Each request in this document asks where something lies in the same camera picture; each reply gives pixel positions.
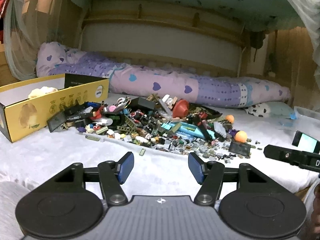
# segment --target red rubber suction cup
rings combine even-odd
[[[173,111],[172,111],[172,117],[173,118],[176,118],[176,117],[183,118],[183,117],[187,116],[188,112],[189,112],[189,102],[184,99],[181,99],[174,106]]]

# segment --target red cloth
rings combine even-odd
[[[0,18],[4,18],[9,0],[0,0]]]
[[[3,18],[7,9],[9,0],[0,0],[0,42],[3,43]]]

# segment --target mattress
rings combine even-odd
[[[113,103],[120,96],[109,94],[106,103]],[[246,131],[253,143],[259,141],[257,148],[268,144],[294,148],[291,145],[294,131],[283,130],[277,122],[248,115],[241,109],[215,109],[234,115],[234,128]],[[42,184],[72,163],[81,162],[84,167],[96,167],[106,160],[118,161],[128,151],[132,151],[135,157],[134,168],[122,185],[129,199],[132,195],[190,195],[193,199],[200,188],[188,168],[187,155],[146,148],[145,154],[139,156],[141,146],[115,139],[105,142],[87,140],[74,128],[53,133],[42,128],[13,144],[0,134],[0,145],[0,181],[15,181],[29,189]],[[238,168],[240,163],[249,163],[293,193],[317,179],[315,172],[267,159],[258,149],[251,152],[250,159],[237,157],[231,163],[224,164]],[[88,183],[87,189],[102,197],[98,183]],[[225,183],[220,198],[235,189],[235,183]]]

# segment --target blue plastic piece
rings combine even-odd
[[[171,122],[171,123],[164,123],[164,124],[162,124],[161,127],[165,128],[166,130],[169,130],[171,127],[173,127],[175,125],[176,125],[175,122]],[[194,137],[199,137],[199,138],[205,139],[204,135],[202,134],[200,129],[197,126],[193,125],[193,124],[189,124],[189,123],[186,123],[186,122],[181,122],[181,126],[178,129],[178,131],[190,134],[190,135],[192,135]],[[211,135],[212,139],[215,139],[213,131],[207,130],[207,132]]]
[[[192,175],[195,177],[196,182],[198,184],[202,184],[204,182],[204,175],[202,173],[202,168],[199,162],[196,161],[196,159],[189,154],[188,156],[188,166],[192,173]]]
[[[130,112],[129,112],[129,110],[128,110],[127,108],[123,109],[123,113],[124,113],[125,115],[130,114]]]
[[[101,104],[95,102],[87,102],[87,107],[92,106],[93,108],[99,108]]]
[[[194,138],[190,134],[187,134],[184,132],[176,132],[176,135],[179,135],[180,137],[182,137],[182,139],[186,139],[186,140],[192,140]]]
[[[290,119],[292,119],[292,120],[297,120],[298,118],[297,118],[296,113],[290,114]]]
[[[130,175],[130,172],[132,171],[134,166],[134,156],[133,153],[129,155],[129,157],[122,163],[120,167],[120,172],[117,175],[117,179],[120,184],[124,184],[127,178]]]

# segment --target yellow cardboard box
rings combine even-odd
[[[58,91],[28,99],[43,86]],[[75,74],[61,74],[21,81],[0,87],[0,131],[11,142],[47,125],[47,120],[64,107],[86,101],[99,103],[108,97],[109,80]]]

